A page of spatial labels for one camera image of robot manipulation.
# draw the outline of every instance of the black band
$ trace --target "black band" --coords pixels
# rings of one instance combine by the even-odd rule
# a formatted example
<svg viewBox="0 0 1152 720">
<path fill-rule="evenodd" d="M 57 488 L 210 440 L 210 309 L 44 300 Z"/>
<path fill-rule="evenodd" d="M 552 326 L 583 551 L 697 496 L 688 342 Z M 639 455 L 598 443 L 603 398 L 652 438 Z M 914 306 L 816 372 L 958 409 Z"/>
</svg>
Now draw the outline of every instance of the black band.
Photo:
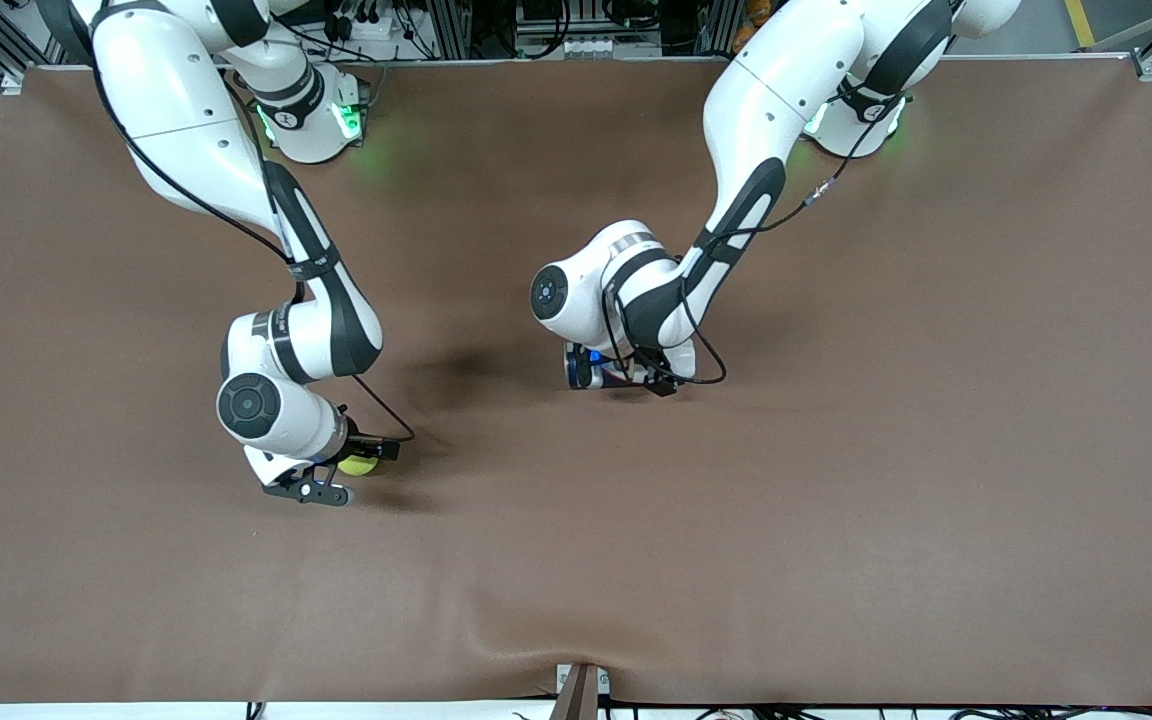
<svg viewBox="0 0 1152 720">
<path fill-rule="evenodd" d="M 780 199 L 783 188 L 785 162 L 780 158 L 768 158 L 759 162 L 755 172 L 749 174 L 749 179 L 745 179 L 745 184 L 740 188 L 740 192 L 736 192 L 735 199 L 732 200 L 732 205 L 723 213 L 722 219 L 718 220 L 714 232 L 700 232 L 699 236 L 696 236 L 692 247 L 698 247 L 702 251 L 696 264 L 681 278 L 672 279 L 668 283 L 644 291 L 643 295 L 628 302 L 623 320 L 626 320 L 626 331 L 632 334 L 635 342 L 643 347 L 659 348 L 660 327 L 666 323 L 668 316 L 679 309 L 680 300 L 695 290 L 702 278 L 705 278 L 713 268 L 714 263 L 732 266 L 745 253 L 745 249 L 749 248 L 748 242 L 745 247 L 728 245 L 733 237 L 730 233 L 736 232 L 740 225 L 750 218 L 751 211 L 758 206 L 759 200 L 767 197 L 767 207 L 755 219 L 756 223 L 761 223 L 776 205 L 776 199 Z M 750 228 L 750 232 L 755 232 L 755 228 Z M 715 236 L 722 236 L 722 240 L 715 242 Z M 727 250 L 719 249 L 719 247 L 727 247 Z M 718 288 L 722 287 L 725 279 L 727 279 L 726 274 L 719 278 L 718 285 L 714 286 L 714 293 L 718 293 Z"/>
<path fill-rule="evenodd" d="M 740 260 L 740 257 L 745 253 L 743 247 L 727 245 L 727 241 L 732 240 L 730 237 L 723 237 L 723 240 L 714 242 L 713 233 L 700 232 L 700 236 L 696 240 L 698 240 L 698 245 L 703 243 L 703 252 L 714 263 L 735 265 Z"/>
<path fill-rule="evenodd" d="M 335 245 L 328 245 L 326 251 L 314 258 L 288 265 L 287 272 L 291 273 L 293 281 L 302 283 L 331 273 L 339 262 L 340 251 L 335 249 Z"/>
<path fill-rule="evenodd" d="M 310 205 L 305 194 L 301 190 L 300 183 L 287 172 L 283 165 L 265 161 L 265 169 L 270 175 L 270 191 L 274 195 L 280 213 L 287 218 L 291 225 L 291 230 L 296 233 L 301 245 L 305 248 L 306 255 L 326 255 L 326 249 L 333 247 L 332 240 L 319 236 L 314 223 L 310 222 L 301 202 Z M 365 372 L 376 357 L 380 355 L 380 348 L 371 344 L 367 333 L 362 328 L 362 319 L 353 309 L 353 296 L 344 287 L 343 274 L 348 282 L 353 282 L 349 270 L 340 266 L 339 273 L 323 275 L 323 287 L 328 296 L 328 306 L 332 309 L 332 373 L 335 377 L 356 376 Z"/>
<path fill-rule="evenodd" d="M 300 100 L 291 103 L 291 105 L 270 105 L 265 103 L 264 96 L 256 92 L 256 99 L 260 100 L 260 108 L 265 111 L 265 118 L 274 120 L 274 124 L 283 129 L 301 129 L 305 127 L 305 118 L 310 118 L 310 113 L 323 101 L 325 89 L 323 73 L 311 67 L 310 78 L 314 83 L 314 86 L 310 88 L 305 97 L 301 97 Z"/>
<path fill-rule="evenodd" d="M 270 30 L 270 18 L 262 17 L 252 0 L 211 0 L 211 6 L 234 45 L 251 45 Z"/>
<path fill-rule="evenodd" d="M 305 71 L 288 88 L 283 88 L 283 90 L 270 90 L 268 92 L 252 88 L 252 94 L 262 103 L 281 103 L 282 100 L 290 100 L 293 97 L 301 94 L 302 91 L 305 91 L 305 88 L 310 86 L 311 82 L 314 82 L 314 66 L 305 63 Z"/>
<path fill-rule="evenodd" d="M 285 302 L 270 313 L 270 340 L 274 342 L 274 355 L 278 356 L 278 364 L 283 366 L 283 372 L 293 382 L 313 382 L 305 369 L 301 366 L 301 359 L 296 356 L 296 348 L 291 347 L 291 333 L 287 328 L 287 313 L 291 310 L 291 302 Z"/>
<path fill-rule="evenodd" d="M 78 10 L 74 8 L 74 3 L 69 0 L 62 3 L 44 1 L 38 3 L 38 15 L 41 17 L 41 23 L 51 31 L 51 36 L 65 47 L 65 53 L 79 63 L 96 65 L 92 59 L 91 31 L 88 29 L 88 23 L 78 15 Z"/>
<path fill-rule="evenodd" d="M 950 37 L 954 13 L 947 0 L 932 0 L 892 38 L 887 50 L 865 76 L 865 88 L 879 94 L 896 94 L 914 77 L 923 60 Z"/>
<path fill-rule="evenodd" d="M 616 273 L 612 275 L 612 282 L 607 283 L 609 291 L 620 291 L 621 285 L 630 279 L 630 275 L 643 270 L 644 265 L 650 263 L 655 263 L 657 260 L 670 260 L 668 252 L 664 251 L 664 247 L 650 247 L 626 260 L 626 264 L 621 265 L 616 270 Z"/>
</svg>

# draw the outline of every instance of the cable connector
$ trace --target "cable connector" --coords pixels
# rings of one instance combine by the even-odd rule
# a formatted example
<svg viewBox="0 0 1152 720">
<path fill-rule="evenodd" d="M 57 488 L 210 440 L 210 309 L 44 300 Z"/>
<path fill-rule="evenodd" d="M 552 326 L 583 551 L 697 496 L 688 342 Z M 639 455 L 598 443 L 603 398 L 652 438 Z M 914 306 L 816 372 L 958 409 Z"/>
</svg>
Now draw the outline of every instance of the cable connector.
<svg viewBox="0 0 1152 720">
<path fill-rule="evenodd" d="M 813 204 L 813 202 L 819 200 L 820 197 L 824 196 L 824 194 L 829 191 L 829 188 L 833 187 L 833 183 L 835 183 L 835 181 L 838 181 L 838 177 L 831 177 L 827 179 L 827 181 L 820 183 L 820 185 L 812 191 L 812 195 L 806 196 L 806 198 L 803 200 L 803 205 L 808 206 L 810 204 Z"/>
</svg>

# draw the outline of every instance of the brown tablecloth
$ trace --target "brown tablecloth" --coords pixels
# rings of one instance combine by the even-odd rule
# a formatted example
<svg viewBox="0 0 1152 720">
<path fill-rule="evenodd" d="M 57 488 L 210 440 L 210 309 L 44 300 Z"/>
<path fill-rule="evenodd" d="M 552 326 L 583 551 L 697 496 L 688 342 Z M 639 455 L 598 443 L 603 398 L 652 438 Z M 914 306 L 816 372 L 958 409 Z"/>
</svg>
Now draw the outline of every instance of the brown tablecloth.
<svg viewBox="0 0 1152 720">
<path fill-rule="evenodd" d="M 365 147 L 293 167 L 420 430 L 343 510 L 263 495 L 212 410 L 278 262 L 156 197 L 85 71 L 29 73 L 0 702 L 502 697 L 589 660 L 637 702 L 1152 703 L 1152 85 L 942 65 L 723 288 L 729 382 L 569 392 L 532 273 L 626 217 L 684 249 L 721 69 L 396 69 Z M 780 210 L 833 164 L 801 145 Z"/>
</svg>

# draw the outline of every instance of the black cable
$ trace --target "black cable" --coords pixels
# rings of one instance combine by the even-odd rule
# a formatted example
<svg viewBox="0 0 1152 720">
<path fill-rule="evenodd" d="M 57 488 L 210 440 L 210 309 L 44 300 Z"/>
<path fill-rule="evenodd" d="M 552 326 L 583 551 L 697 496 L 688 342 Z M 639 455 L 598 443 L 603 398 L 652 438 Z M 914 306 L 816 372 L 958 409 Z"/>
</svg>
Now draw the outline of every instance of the black cable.
<svg viewBox="0 0 1152 720">
<path fill-rule="evenodd" d="M 869 134 L 873 131 L 874 127 L 878 127 L 878 123 L 881 123 L 882 120 L 887 118 L 888 114 L 890 114 L 890 109 L 895 108 L 896 104 L 901 100 L 901 97 L 902 97 L 901 94 L 894 94 L 890 98 L 890 100 L 888 100 L 887 104 L 884 105 L 882 113 L 879 113 L 878 119 L 873 120 L 873 122 L 870 122 L 869 127 L 865 128 L 865 131 L 861 132 L 861 136 L 856 138 L 855 145 L 851 145 L 851 150 L 847 151 L 847 157 L 842 159 L 842 162 L 838 166 L 838 169 L 833 172 L 832 176 L 828 176 L 826 181 L 824 181 L 824 183 L 818 185 L 817 190 L 814 190 L 812 195 L 806 196 L 806 198 L 803 202 L 799 202 L 799 205 L 797 205 L 795 210 L 790 210 L 790 213 L 788 213 L 781 219 L 778 219 L 774 223 L 760 225 L 760 227 L 756 228 L 733 229 L 733 232 L 719 233 L 715 236 L 710 237 L 708 241 L 718 242 L 719 240 L 736 237 L 740 234 L 748 234 L 748 236 L 750 236 L 750 240 L 755 240 L 755 234 L 758 234 L 760 232 L 772 232 L 772 229 L 781 227 L 781 225 L 783 223 L 790 222 L 790 220 L 793 220 L 798 213 L 801 213 L 801 211 L 806 210 L 809 205 L 813 204 L 813 202 L 819 200 L 820 196 L 823 196 L 824 192 L 829 190 L 829 187 L 832 187 L 833 183 L 838 182 L 838 179 L 842 177 L 842 172 L 847 169 L 847 165 L 855 159 L 856 150 L 861 150 L 861 143 L 864 142 L 866 137 L 869 137 Z"/>
<path fill-rule="evenodd" d="M 280 26 L 287 28 L 288 32 L 291 32 L 291 35 L 294 35 L 296 37 L 300 37 L 301 40 L 311 41 L 312 44 L 314 44 L 317 46 L 320 46 L 320 47 L 329 47 L 329 50 L 334 50 L 338 53 L 344 53 L 347 55 L 354 55 L 355 58 L 357 58 L 359 60 L 366 60 L 370 63 L 377 63 L 377 65 L 380 63 L 380 60 L 374 59 L 371 55 L 367 55 L 366 53 L 358 53 L 358 51 L 356 51 L 356 50 L 344 50 L 344 47 L 338 47 L 338 46 L 335 46 L 333 44 L 329 44 L 329 41 L 319 40 L 319 38 L 313 37 L 312 35 L 308 35 L 305 32 L 301 32 L 300 29 L 291 26 L 291 24 L 288 24 L 287 20 L 283 20 L 282 17 L 280 17 L 280 15 L 274 15 L 274 20 L 278 20 L 278 24 L 280 24 Z"/>
<path fill-rule="evenodd" d="M 855 94 L 856 91 L 861 90 L 861 88 L 864 88 L 864 86 L 865 86 L 865 83 L 861 83 L 858 86 L 850 88 L 850 90 L 844 90 L 844 91 L 840 92 L 840 94 L 835 94 L 835 96 L 831 97 L 831 99 L 824 101 L 824 104 L 828 105 L 829 103 L 833 103 L 835 100 L 842 100 L 842 99 L 844 99 L 844 97 L 851 97 L 851 94 Z"/>
<path fill-rule="evenodd" d="M 655 12 L 650 18 L 620 18 L 616 13 L 612 10 L 612 0 L 602 0 L 602 15 L 612 23 L 617 24 L 624 29 L 652 29 L 660 24 L 660 6 L 653 5 Z"/>
<path fill-rule="evenodd" d="M 382 439 L 384 441 L 387 441 L 387 442 L 408 442 L 408 441 L 412 441 L 414 439 L 416 439 L 416 430 L 412 430 L 411 425 L 408 425 L 407 420 L 402 419 L 402 416 L 399 416 L 397 414 L 395 414 L 393 411 L 392 407 L 385 404 L 385 401 L 380 400 L 379 395 L 376 395 L 374 389 L 371 389 L 370 387 L 367 387 L 367 384 L 363 382 L 362 378 L 359 378 L 358 376 L 349 376 L 349 377 L 351 377 L 353 381 L 357 382 L 358 387 L 361 387 L 362 389 L 364 389 L 367 393 L 367 395 L 370 395 L 371 399 L 376 401 L 377 406 L 382 407 L 382 409 L 385 410 L 385 412 L 389 414 L 391 418 L 393 418 L 399 425 L 402 425 L 403 430 L 406 430 L 406 432 L 407 432 L 407 434 L 404 437 L 401 437 L 401 438 L 392 438 L 392 437 L 384 437 L 384 435 L 349 435 L 349 439 L 380 438 L 380 439 Z"/>
<path fill-rule="evenodd" d="M 612 318 L 607 309 L 607 297 L 600 297 L 599 304 L 602 304 L 602 326 L 607 328 L 608 341 L 612 342 L 612 351 L 616 354 L 616 370 L 620 370 L 622 376 L 626 376 L 628 382 L 634 382 L 634 378 L 630 377 L 630 366 L 626 364 L 626 357 L 621 356 L 621 343 L 616 342 L 616 334 L 612 332 Z M 621 327 L 626 326 L 626 316 L 621 314 Z"/>
<path fill-rule="evenodd" d="M 256 242 L 262 243 L 262 245 L 265 245 L 266 249 L 273 252 L 273 255 L 278 255 L 278 258 L 282 260 L 285 264 L 291 264 L 291 259 L 289 259 L 288 256 L 285 255 L 282 249 L 275 247 L 273 242 L 270 242 L 265 237 L 260 236 L 259 233 L 252 232 L 251 228 L 248 228 L 247 225 L 240 223 L 238 220 L 233 219 L 232 217 L 225 213 L 221 213 L 220 210 L 212 209 L 209 202 L 205 202 L 197 195 L 185 190 L 185 188 L 183 188 L 182 184 L 175 181 L 175 179 L 168 176 L 168 174 L 166 174 L 164 169 L 160 168 L 154 160 L 151 160 L 150 156 L 146 156 L 145 151 L 141 150 L 141 145 L 137 145 L 137 142 L 132 141 L 132 136 L 128 135 L 127 127 L 123 127 L 122 120 L 118 119 L 118 114 L 114 113 L 113 106 L 109 105 L 109 96 L 105 94 L 105 83 L 101 79 L 100 67 L 99 65 L 97 65 L 94 60 L 92 61 L 92 77 L 96 78 L 96 94 L 97 97 L 100 97 L 100 103 L 103 108 L 105 108 L 105 114 L 109 115 L 109 121 L 113 122 L 114 128 L 118 129 L 118 135 L 123 138 L 123 143 L 127 143 L 127 146 L 129 150 L 132 151 L 132 154 L 137 156 L 137 159 L 141 159 L 142 164 L 145 164 L 145 167 L 150 168 L 151 170 L 154 170 L 154 174 L 159 176 L 159 179 L 162 179 L 162 181 L 165 183 L 168 183 L 168 185 L 172 187 L 173 190 L 180 192 L 180 195 L 183 195 L 188 200 L 192 202 L 195 205 L 206 210 L 207 213 L 210 213 L 211 215 L 215 215 L 215 218 L 223 220 L 230 227 L 237 229 L 237 232 L 241 232 L 245 234 L 248 237 L 255 240 Z"/>
<path fill-rule="evenodd" d="M 694 316 L 691 316 L 691 308 L 687 305 L 687 298 L 684 297 L 685 283 L 680 283 L 679 286 L 679 300 L 682 304 L 682 310 L 687 314 L 687 320 L 691 323 L 691 332 L 696 333 L 696 336 L 700 339 L 702 344 L 705 346 L 705 350 L 708 355 L 713 357 L 714 363 L 718 364 L 718 378 L 684 378 L 676 373 L 669 372 L 669 370 L 660 366 L 657 361 L 651 359 L 646 354 L 639 348 L 639 343 L 634 340 L 630 334 L 630 328 L 626 325 L 626 305 L 622 304 L 620 296 L 616 296 L 616 310 L 621 313 L 621 328 L 626 332 L 626 342 L 630 343 L 634 348 L 634 356 L 637 357 L 639 363 L 643 363 L 647 367 L 652 367 L 657 373 L 664 376 L 664 378 L 670 379 L 677 384 L 694 384 L 694 386 L 717 386 L 717 384 L 726 381 L 727 379 L 727 364 L 723 363 L 722 356 L 718 355 L 718 350 L 714 350 L 714 346 L 710 344 L 708 338 L 700 333 L 700 325 L 696 323 Z"/>
<path fill-rule="evenodd" d="M 247 105 L 243 103 L 242 97 L 238 97 L 238 91 L 234 90 L 233 85 L 229 85 L 228 82 L 225 82 L 223 77 L 220 78 L 220 82 L 225 84 L 225 91 L 229 92 L 229 99 L 237 103 L 240 108 L 247 109 Z M 252 103 L 255 101 L 256 97 L 252 96 Z M 259 157 L 259 159 L 256 160 L 256 164 L 260 165 L 260 182 L 262 185 L 265 187 L 265 200 L 270 202 L 270 217 L 278 218 L 278 200 L 274 200 L 274 188 L 270 187 L 270 168 L 265 167 L 265 154 L 264 151 L 260 150 L 260 135 L 257 135 L 256 132 L 256 122 L 252 122 L 251 113 L 243 111 L 243 113 L 240 114 L 243 118 L 243 122 L 247 123 L 247 137 L 252 142 L 252 147 L 256 149 L 256 154 Z M 290 256 L 285 253 L 285 251 L 280 252 L 280 256 L 283 256 L 285 263 L 291 264 L 294 260 Z M 305 300 L 305 283 L 297 281 L 296 290 L 291 294 L 291 302 L 301 302 L 303 300 Z"/>
<path fill-rule="evenodd" d="M 554 50 L 563 46 L 563 41 L 567 40 L 567 33 L 573 26 L 573 9 L 571 6 L 567 3 L 567 0 L 554 0 L 558 3 L 558 13 L 554 14 L 554 38 L 550 41 L 550 45 L 541 51 L 539 55 L 528 55 L 524 53 L 524 59 L 526 60 L 539 60 L 541 58 L 548 58 L 553 54 Z"/>
<path fill-rule="evenodd" d="M 515 44 L 513 44 L 513 41 L 507 40 L 506 36 L 503 36 L 503 30 L 508 28 L 508 22 L 505 23 L 500 22 L 500 8 L 508 8 L 508 6 L 509 6 L 509 0 L 497 0 L 492 5 L 492 32 L 494 36 L 497 36 L 497 41 L 499 41 L 500 47 L 503 47 L 503 50 L 506 50 L 507 53 L 509 53 L 509 56 L 517 58 L 518 55 L 517 47 L 515 47 Z"/>
<path fill-rule="evenodd" d="M 402 6 L 403 14 L 407 15 L 407 20 L 403 20 L 402 15 L 397 13 L 399 6 Z M 403 28 L 404 32 L 412 33 L 412 45 L 416 46 L 416 50 L 418 50 L 426 60 L 438 59 L 434 51 L 431 50 L 429 45 L 425 45 L 425 38 L 420 37 L 420 29 L 416 26 L 416 18 L 412 18 L 411 5 L 408 5 L 407 0 L 394 0 L 394 18 L 397 18 L 397 23 Z"/>
</svg>

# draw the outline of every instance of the green led light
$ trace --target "green led light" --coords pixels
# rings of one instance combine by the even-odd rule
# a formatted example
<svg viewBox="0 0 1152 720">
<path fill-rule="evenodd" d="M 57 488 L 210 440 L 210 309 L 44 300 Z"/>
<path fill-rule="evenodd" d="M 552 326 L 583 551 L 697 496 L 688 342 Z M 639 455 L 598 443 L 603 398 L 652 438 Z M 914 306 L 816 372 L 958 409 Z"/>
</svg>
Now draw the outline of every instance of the green led light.
<svg viewBox="0 0 1152 720">
<path fill-rule="evenodd" d="M 803 132 L 814 132 L 820 129 L 820 120 L 824 120 L 824 112 L 829 108 L 828 103 L 820 105 L 817 114 L 812 115 L 812 119 L 808 120 L 808 124 L 803 126 Z"/>
<path fill-rule="evenodd" d="M 900 127 L 900 114 L 902 113 L 902 111 L 905 111 L 904 100 L 901 100 L 900 105 L 897 105 L 896 108 L 892 111 L 892 124 L 887 126 L 887 135 L 895 132 L 896 128 Z"/>
<path fill-rule="evenodd" d="M 332 104 L 332 113 L 338 119 L 338 124 L 340 126 L 340 132 L 343 132 L 347 138 L 358 137 L 358 132 L 362 132 L 361 122 L 358 122 L 358 111 L 353 108 L 353 106 L 342 106 Z"/>
<path fill-rule="evenodd" d="M 268 137 L 270 142 L 274 142 L 274 128 L 270 127 L 270 119 L 265 118 L 265 109 L 260 105 L 256 106 L 256 114 L 260 115 L 260 123 L 265 126 L 265 137 Z"/>
</svg>

